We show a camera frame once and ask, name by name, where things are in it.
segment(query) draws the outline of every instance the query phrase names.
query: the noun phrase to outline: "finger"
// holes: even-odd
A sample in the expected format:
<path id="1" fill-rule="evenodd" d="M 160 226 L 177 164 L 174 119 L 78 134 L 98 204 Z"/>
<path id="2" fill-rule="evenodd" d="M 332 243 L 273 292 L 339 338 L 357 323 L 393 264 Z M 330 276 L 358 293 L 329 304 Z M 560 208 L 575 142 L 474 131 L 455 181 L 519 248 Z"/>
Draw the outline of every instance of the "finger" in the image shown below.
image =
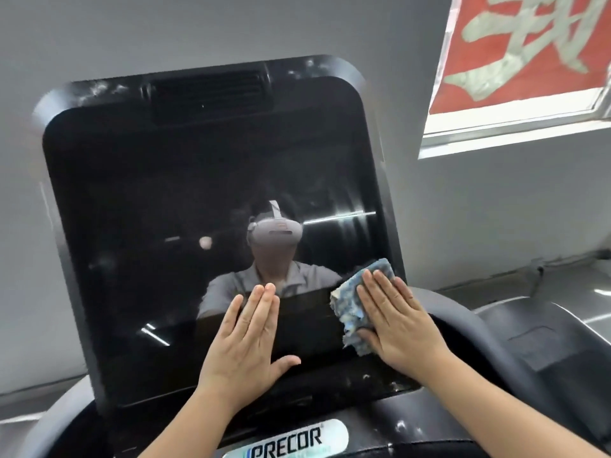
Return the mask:
<path id="1" fill-rule="evenodd" d="M 244 336 L 244 340 L 248 343 L 252 343 L 256 339 L 261 337 L 261 332 L 265 326 L 265 322 L 270 314 L 271 301 L 275 297 L 276 287 L 272 283 L 265 285 L 265 292 L 259 300 L 259 305 L 256 307 L 255 313 L 252 315 L 248 331 Z"/>
<path id="2" fill-rule="evenodd" d="M 371 271 L 365 270 L 363 273 L 363 281 L 365 282 L 365 286 L 367 287 L 367 291 L 371 294 L 373 301 L 376 303 L 384 318 L 386 318 L 387 322 L 391 322 L 391 320 L 398 315 L 398 311 L 393 307 L 393 304 L 390 303 L 388 297 L 382 289 L 379 287 L 376 280 L 373 279 L 373 275 L 371 275 Z"/>
<path id="3" fill-rule="evenodd" d="M 361 328 L 357 329 L 356 333 L 363 339 L 369 346 L 373 349 L 373 351 L 379 356 L 382 355 L 382 344 L 380 343 L 380 338 L 376 333 L 371 331 L 370 329 Z"/>
<path id="4" fill-rule="evenodd" d="M 223 317 L 223 321 L 221 322 L 221 326 L 219 327 L 219 335 L 223 337 L 227 337 L 235 328 L 235 321 L 240 312 L 240 306 L 244 301 L 244 296 L 242 294 L 236 295 L 231 303 L 229 304 L 229 308 L 225 312 L 225 316 Z"/>
<path id="5" fill-rule="evenodd" d="M 405 299 L 405 302 L 407 302 L 411 308 L 426 311 L 420 301 L 414 297 L 412 290 L 409 289 L 409 286 L 407 284 L 405 284 L 405 281 L 403 281 L 399 277 L 395 277 L 395 279 L 393 280 L 393 284 L 397 288 L 397 291 L 401 293 L 403 299 Z"/>
<path id="6" fill-rule="evenodd" d="M 379 331 L 384 326 L 388 326 L 386 318 L 384 318 L 384 315 L 382 315 L 380 309 L 371 298 L 369 292 L 367 291 L 367 288 L 365 288 L 365 286 L 363 286 L 362 284 L 359 284 L 358 286 L 356 286 L 356 292 L 359 294 L 359 298 L 361 299 L 363 307 L 365 308 L 365 312 L 367 316 L 369 316 L 369 319 L 373 323 L 375 329 Z"/>
<path id="7" fill-rule="evenodd" d="M 270 366 L 270 386 L 289 369 L 299 364 L 301 364 L 301 359 L 297 355 L 285 355 L 273 362 Z"/>
<path id="8" fill-rule="evenodd" d="M 270 346 L 274 345 L 274 339 L 276 338 L 276 330 L 278 328 L 278 314 L 280 312 L 280 298 L 275 295 L 271 300 L 270 313 L 268 319 L 263 326 L 263 334 L 261 336 L 262 342 Z"/>
<path id="9" fill-rule="evenodd" d="M 255 313 L 257 306 L 259 305 L 259 301 L 261 300 L 261 296 L 263 296 L 264 288 L 261 284 L 257 284 L 252 292 L 250 293 L 250 297 L 248 298 L 248 302 L 244 306 L 241 315 L 238 318 L 238 322 L 235 324 L 235 329 L 233 330 L 233 335 L 235 337 L 242 339 L 246 332 L 248 331 L 248 326 L 250 325 L 250 320 Z"/>
<path id="10" fill-rule="evenodd" d="M 384 275 L 380 270 L 376 270 L 373 272 L 373 278 L 378 283 L 379 287 L 382 288 L 382 291 L 386 294 L 390 303 L 393 304 L 393 307 L 399 310 L 403 315 L 407 315 L 411 310 L 408 303 L 403 299 L 403 296 L 398 291 L 396 287 L 390 282 L 390 280 Z"/>

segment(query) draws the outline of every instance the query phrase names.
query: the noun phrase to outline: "chinese character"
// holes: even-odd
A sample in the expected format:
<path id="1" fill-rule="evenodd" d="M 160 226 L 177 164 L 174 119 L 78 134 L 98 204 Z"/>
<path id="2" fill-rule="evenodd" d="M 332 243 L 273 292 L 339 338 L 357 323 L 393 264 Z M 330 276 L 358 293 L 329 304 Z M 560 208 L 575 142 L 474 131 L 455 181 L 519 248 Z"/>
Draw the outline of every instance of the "chinese character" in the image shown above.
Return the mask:
<path id="1" fill-rule="evenodd" d="M 509 1 L 522 1 L 517 15 L 484 11 L 462 30 L 463 40 L 469 43 L 489 35 L 510 33 L 509 45 L 503 58 L 477 69 L 447 76 L 444 82 L 463 88 L 474 101 L 480 101 L 509 82 L 551 44 L 558 51 L 562 64 L 582 74 L 589 72 L 578 56 L 592 36 L 607 0 L 590 0 L 583 13 L 574 15 L 571 15 L 571 8 L 575 0 L 488 0 L 488 4 Z M 537 14 L 540 5 L 552 3 L 552 14 Z M 549 30 L 529 44 L 524 44 L 528 34 L 540 33 L 550 23 L 552 26 Z M 571 26 L 575 23 L 577 25 L 571 35 Z"/>

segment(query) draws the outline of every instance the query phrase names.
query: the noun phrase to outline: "blue cloth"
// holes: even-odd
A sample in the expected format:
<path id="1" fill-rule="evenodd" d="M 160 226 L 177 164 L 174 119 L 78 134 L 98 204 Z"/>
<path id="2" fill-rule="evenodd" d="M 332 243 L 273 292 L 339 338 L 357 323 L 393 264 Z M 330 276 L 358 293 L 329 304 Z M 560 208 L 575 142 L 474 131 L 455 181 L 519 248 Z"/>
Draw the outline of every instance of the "blue cloth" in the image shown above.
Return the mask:
<path id="1" fill-rule="evenodd" d="M 363 283 L 362 276 L 365 270 L 370 270 L 371 272 L 380 270 L 389 279 L 395 276 L 390 263 L 386 259 L 380 259 L 372 263 L 369 267 L 358 271 L 354 276 L 348 278 L 339 288 L 331 292 L 330 303 L 333 312 L 344 325 L 344 348 L 353 346 L 360 357 L 373 352 L 369 344 L 361 339 L 356 333 L 356 330 L 359 328 L 373 328 L 373 325 L 363 309 L 359 294 L 356 292 L 356 286 Z"/>

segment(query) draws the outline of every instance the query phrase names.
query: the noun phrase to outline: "wall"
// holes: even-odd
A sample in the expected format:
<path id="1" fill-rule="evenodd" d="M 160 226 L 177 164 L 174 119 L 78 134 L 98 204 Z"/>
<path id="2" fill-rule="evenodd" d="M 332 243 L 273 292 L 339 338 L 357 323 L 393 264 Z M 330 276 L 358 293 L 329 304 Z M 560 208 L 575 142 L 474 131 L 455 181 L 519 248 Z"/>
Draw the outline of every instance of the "wall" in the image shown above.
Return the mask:
<path id="1" fill-rule="evenodd" d="M 611 220 L 611 132 L 417 160 L 442 1 L 0 0 L 0 393 L 84 371 L 27 136 L 40 96 L 69 80 L 336 54 L 374 91 L 412 284 L 596 247 Z"/>

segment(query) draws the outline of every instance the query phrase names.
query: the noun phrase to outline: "white vr headset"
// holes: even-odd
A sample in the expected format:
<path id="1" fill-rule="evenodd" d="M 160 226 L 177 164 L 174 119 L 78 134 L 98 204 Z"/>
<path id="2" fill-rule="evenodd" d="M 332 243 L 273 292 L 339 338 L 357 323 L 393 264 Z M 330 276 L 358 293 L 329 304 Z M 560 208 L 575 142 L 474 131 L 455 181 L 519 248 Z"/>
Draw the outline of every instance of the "white vr headset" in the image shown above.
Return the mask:
<path id="1" fill-rule="evenodd" d="M 294 220 L 285 219 L 278 202 L 270 201 L 273 217 L 250 222 L 246 241 L 248 245 L 295 246 L 303 235 L 303 226 Z"/>

